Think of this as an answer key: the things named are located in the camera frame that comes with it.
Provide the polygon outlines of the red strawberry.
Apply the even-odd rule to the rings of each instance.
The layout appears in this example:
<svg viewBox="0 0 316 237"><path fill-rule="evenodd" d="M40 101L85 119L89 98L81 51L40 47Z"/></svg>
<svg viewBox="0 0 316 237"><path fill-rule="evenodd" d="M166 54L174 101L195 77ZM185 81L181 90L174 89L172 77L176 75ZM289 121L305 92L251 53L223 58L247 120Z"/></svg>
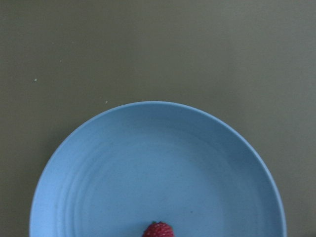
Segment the red strawberry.
<svg viewBox="0 0 316 237"><path fill-rule="evenodd" d="M175 237L173 228L165 222L152 222L143 232L142 237Z"/></svg>

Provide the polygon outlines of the blue round plate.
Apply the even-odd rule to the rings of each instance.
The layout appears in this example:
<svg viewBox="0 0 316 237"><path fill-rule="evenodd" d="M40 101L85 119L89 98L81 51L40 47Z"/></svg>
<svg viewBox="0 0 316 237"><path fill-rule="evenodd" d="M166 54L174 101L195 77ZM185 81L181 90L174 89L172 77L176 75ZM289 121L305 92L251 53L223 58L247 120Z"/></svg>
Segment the blue round plate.
<svg viewBox="0 0 316 237"><path fill-rule="evenodd" d="M251 145L201 110L139 102L103 112L56 149L33 198L32 237L284 237L282 201Z"/></svg>

